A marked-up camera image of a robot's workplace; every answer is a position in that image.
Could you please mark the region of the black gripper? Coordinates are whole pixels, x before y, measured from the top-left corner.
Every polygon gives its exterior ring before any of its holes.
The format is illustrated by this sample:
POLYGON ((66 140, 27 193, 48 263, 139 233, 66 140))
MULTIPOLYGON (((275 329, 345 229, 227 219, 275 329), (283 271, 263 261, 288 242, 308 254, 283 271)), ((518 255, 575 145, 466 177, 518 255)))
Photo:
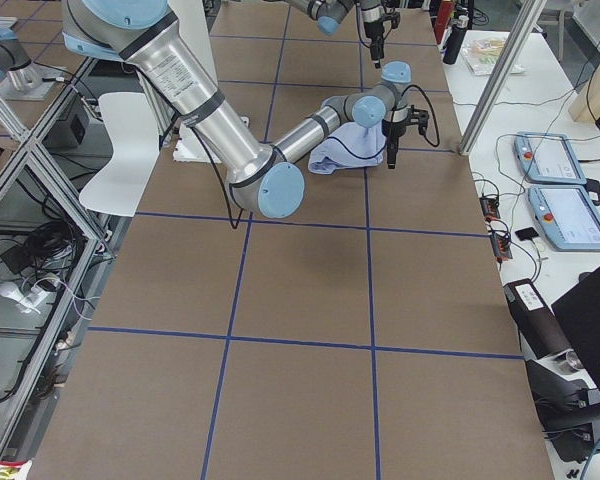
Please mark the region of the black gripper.
POLYGON ((375 21, 363 22, 366 38, 369 40, 369 52, 372 63, 375 68, 381 67, 381 61, 384 58, 384 22, 379 19, 375 21))
POLYGON ((386 162, 387 168, 396 168, 397 154, 400 138, 406 133, 406 121, 383 121, 383 135, 386 137, 386 162))

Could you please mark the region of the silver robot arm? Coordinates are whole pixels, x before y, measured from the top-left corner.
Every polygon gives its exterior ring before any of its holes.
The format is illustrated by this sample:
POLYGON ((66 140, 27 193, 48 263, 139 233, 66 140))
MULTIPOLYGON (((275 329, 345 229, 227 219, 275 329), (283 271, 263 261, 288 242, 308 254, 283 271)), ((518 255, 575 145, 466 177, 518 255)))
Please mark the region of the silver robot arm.
POLYGON ((335 34, 347 15, 355 10, 356 19, 362 21, 364 34, 368 40, 367 43, 361 40, 361 43, 368 48, 374 67, 381 68, 384 59, 384 22, 386 21, 381 1, 287 0, 286 4, 311 18, 318 29, 326 35, 335 34))
POLYGON ((268 218, 298 209, 305 181, 295 163, 338 127, 347 122, 372 127, 391 112, 405 112, 411 69, 394 61, 370 91, 332 97, 282 138, 264 144, 186 45, 167 2, 65 1, 62 17, 69 50, 136 67, 225 166, 225 189, 234 204, 268 218))

